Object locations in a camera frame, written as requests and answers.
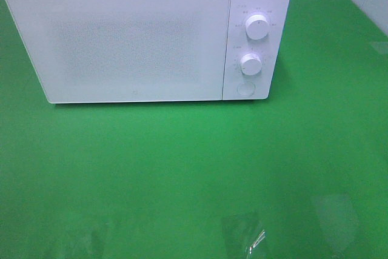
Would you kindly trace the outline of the round white door button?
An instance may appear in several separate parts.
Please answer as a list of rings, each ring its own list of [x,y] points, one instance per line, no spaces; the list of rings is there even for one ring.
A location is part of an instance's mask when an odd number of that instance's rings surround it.
[[[238,87],[237,87],[237,92],[241,95],[241,96],[251,96],[255,93],[255,85],[254,83],[252,82],[244,82],[244,83],[241,83]]]

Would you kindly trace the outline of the white microwave knob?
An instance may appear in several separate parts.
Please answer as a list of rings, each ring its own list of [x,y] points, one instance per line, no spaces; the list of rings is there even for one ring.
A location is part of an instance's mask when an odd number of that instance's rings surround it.
[[[259,74],[263,67],[260,57],[254,53],[244,55],[239,64],[242,73],[247,76]]]
[[[249,16],[244,23],[246,35],[248,38],[257,41],[267,36],[270,29],[270,23],[266,15],[255,13]]]

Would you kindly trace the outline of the white microwave door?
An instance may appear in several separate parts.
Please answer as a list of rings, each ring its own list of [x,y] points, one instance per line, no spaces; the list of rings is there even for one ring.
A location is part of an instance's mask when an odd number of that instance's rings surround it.
[[[6,0],[50,103],[219,100],[229,0]]]

